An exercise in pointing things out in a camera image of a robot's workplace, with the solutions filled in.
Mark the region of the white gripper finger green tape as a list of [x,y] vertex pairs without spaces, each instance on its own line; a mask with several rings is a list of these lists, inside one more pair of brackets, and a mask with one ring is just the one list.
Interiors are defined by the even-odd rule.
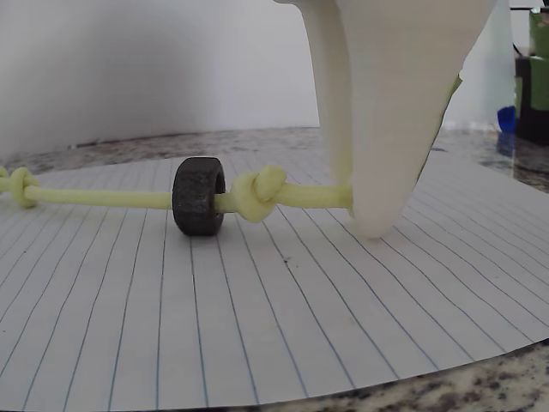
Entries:
[[416,186],[492,1],[299,1],[335,181],[385,235]]

